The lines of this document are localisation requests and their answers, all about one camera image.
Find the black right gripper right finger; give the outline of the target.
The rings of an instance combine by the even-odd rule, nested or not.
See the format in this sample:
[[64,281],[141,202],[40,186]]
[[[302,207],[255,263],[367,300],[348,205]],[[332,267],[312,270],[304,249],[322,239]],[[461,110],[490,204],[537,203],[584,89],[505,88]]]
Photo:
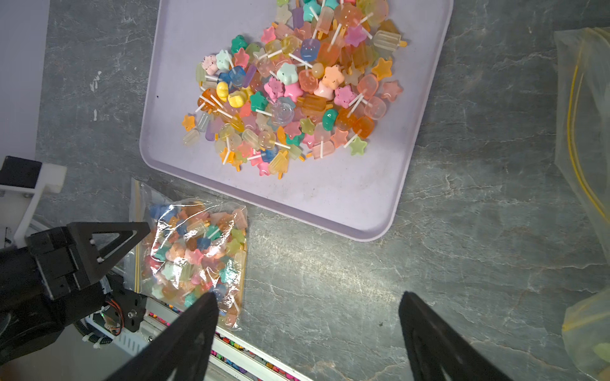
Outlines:
[[414,380],[508,380],[414,292],[398,310]]

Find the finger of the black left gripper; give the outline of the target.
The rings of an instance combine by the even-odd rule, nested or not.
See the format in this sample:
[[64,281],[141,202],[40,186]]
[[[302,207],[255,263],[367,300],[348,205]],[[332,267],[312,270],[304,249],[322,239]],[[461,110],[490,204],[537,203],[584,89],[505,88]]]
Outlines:
[[146,222],[73,222],[66,228],[77,286],[100,281],[150,233]]

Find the ziploc bag of candies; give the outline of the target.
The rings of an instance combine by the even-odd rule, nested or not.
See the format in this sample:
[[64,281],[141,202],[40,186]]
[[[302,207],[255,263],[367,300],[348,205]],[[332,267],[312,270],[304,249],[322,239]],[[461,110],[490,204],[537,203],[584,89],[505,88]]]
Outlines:
[[590,379],[609,380],[609,334],[609,287],[566,309],[566,353]]
[[130,220],[150,231],[123,260],[124,287],[178,311],[211,292],[220,325],[236,330],[246,277],[246,206],[215,198],[173,201],[132,179]]
[[609,257],[609,28],[554,33],[558,99],[554,163]]

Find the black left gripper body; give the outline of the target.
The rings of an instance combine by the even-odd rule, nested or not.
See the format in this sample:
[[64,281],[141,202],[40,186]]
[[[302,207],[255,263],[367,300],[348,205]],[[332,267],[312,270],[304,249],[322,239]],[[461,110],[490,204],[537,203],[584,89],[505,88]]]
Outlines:
[[105,305],[107,248],[94,237],[106,232],[104,225],[67,225],[1,251],[2,364],[54,344]]

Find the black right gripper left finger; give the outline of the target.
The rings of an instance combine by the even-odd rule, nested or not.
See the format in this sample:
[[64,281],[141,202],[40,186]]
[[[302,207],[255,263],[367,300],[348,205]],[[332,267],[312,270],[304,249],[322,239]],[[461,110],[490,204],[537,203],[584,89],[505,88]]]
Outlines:
[[109,380],[203,380],[219,319],[217,298],[202,295]]

